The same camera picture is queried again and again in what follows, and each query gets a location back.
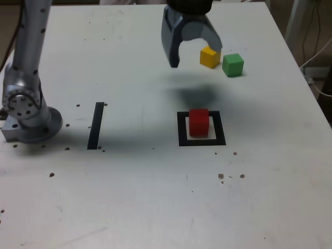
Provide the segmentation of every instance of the white table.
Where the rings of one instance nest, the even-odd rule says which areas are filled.
[[[0,136],[0,248],[331,248],[332,133],[266,5],[208,14],[238,78],[199,64],[202,40],[171,69],[162,13],[52,7],[39,71],[64,126],[46,148]],[[179,147],[176,113],[204,99],[227,146]]]

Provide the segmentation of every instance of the wooden block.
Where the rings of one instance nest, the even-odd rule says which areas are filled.
[[[220,59],[222,57],[222,52],[216,52],[212,50],[209,46],[201,50],[200,63],[209,68],[215,68],[220,64]]]
[[[191,109],[189,111],[189,135],[193,137],[208,136],[209,134],[209,110]]]

